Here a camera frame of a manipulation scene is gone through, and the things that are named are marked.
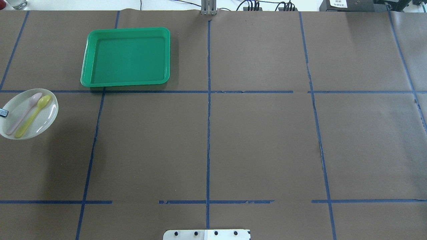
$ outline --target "white plate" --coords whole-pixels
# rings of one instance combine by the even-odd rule
[[[42,93],[43,96],[50,95],[52,99],[49,101],[47,106],[45,106],[38,113],[34,121],[31,123],[31,125],[28,127],[27,131],[21,138],[15,138],[15,133],[27,120],[27,118],[31,116],[37,106],[31,109],[25,119],[21,122],[21,124],[19,124],[19,126],[12,134],[7,135],[6,131],[16,122],[17,119],[21,117],[21,115],[29,106],[29,98],[36,93]],[[56,96],[51,91],[42,88],[36,88],[16,95],[14,98],[10,99],[10,101],[7,102],[6,105],[4,105],[3,109],[8,110],[9,114],[7,115],[7,117],[0,117],[0,134],[8,139],[24,140],[39,135],[53,123],[56,118],[56,115],[58,114],[58,101],[56,99]]]

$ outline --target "clear glass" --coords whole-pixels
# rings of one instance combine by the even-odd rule
[[[28,5],[27,0],[6,0],[6,1],[16,10],[22,10]]]

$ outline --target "pink spoon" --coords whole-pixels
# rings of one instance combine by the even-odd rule
[[[37,102],[41,98],[41,96],[42,96],[42,93],[36,93],[31,98],[29,98],[29,106],[28,106],[27,110],[22,114],[21,118],[18,119],[15,122],[15,124],[9,128],[9,130],[7,130],[7,132],[6,132],[7,135],[10,135],[13,133],[13,131],[15,131],[16,127],[18,127],[18,125],[22,122],[22,120],[24,120],[24,118],[29,113],[29,111],[32,108],[34,108],[34,106],[37,105]]]

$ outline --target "white label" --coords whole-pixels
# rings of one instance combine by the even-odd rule
[[[347,0],[329,0],[332,7],[347,8]]]

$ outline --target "green plastic tray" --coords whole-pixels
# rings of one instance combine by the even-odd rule
[[[95,30],[88,36],[80,82],[90,88],[162,84],[169,71],[167,28]]]

